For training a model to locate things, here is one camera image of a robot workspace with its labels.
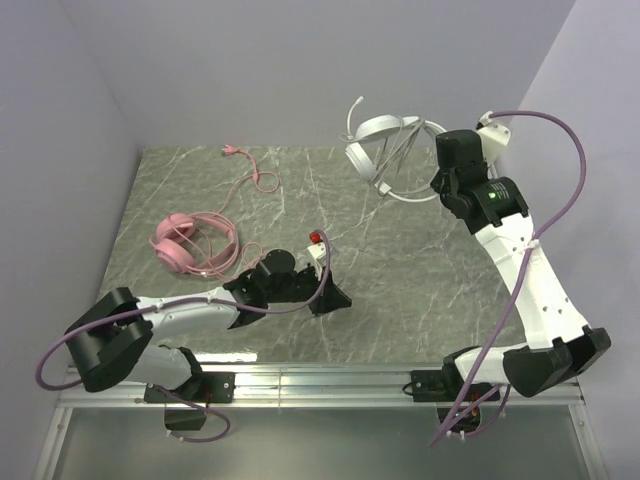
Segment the pink headset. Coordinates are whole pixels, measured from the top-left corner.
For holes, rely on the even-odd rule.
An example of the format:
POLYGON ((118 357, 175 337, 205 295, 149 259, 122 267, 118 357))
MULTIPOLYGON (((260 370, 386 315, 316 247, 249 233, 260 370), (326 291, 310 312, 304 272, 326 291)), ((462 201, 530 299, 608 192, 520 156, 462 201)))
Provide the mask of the pink headset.
POLYGON ((251 165, 249 173, 233 183, 222 205, 212 211, 171 213, 149 238, 156 258, 173 273, 229 280, 230 269, 250 269, 264 255, 260 243, 242 241, 238 227, 225 212, 243 184, 251 182, 258 192, 272 194, 281 187, 280 176, 261 170, 254 155, 245 148, 225 145, 222 155, 241 155, 251 165))

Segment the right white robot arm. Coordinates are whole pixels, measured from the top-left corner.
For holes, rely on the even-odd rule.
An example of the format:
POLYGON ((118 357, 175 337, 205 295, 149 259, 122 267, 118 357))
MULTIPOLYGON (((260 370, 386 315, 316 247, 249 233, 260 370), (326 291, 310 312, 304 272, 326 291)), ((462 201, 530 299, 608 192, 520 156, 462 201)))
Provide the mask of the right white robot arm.
POLYGON ((522 321, 525 343, 455 355, 463 380, 508 384, 533 397, 588 370, 611 346, 569 299, 534 234, 516 183, 490 178, 479 132, 453 130, 435 140, 432 181, 443 206, 463 221, 493 261, 522 321))

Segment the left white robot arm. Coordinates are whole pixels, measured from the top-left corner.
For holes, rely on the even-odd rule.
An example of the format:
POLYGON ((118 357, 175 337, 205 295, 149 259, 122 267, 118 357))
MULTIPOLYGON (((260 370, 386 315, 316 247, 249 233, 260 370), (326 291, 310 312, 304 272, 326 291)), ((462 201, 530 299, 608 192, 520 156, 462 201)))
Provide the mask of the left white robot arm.
POLYGON ((168 347, 164 339, 238 329, 304 308, 321 316, 351 305, 330 269, 297 269, 291 253, 276 249, 235 279, 192 296, 152 298, 116 288, 69 327, 66 346, 90 393, 132 381, 190 394, 199 386, 201 366, 189 349, 168 347))

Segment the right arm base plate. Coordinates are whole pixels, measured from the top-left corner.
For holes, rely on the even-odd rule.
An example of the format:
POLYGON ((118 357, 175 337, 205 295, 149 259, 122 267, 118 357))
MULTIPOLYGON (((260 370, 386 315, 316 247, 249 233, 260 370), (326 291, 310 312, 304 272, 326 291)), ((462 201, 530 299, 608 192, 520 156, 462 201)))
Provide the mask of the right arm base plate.
MULTIPOLYGON (((412 370, 410 381, 401 390, 417 403, 453 403, 464 381, 457 370, 412 370)), ((464 402, 473 402, 493 388, 489 383, 472 384, 464 398, 464 402)), ((498 401, 501 393, 494 392, 488 401, 498 401)))

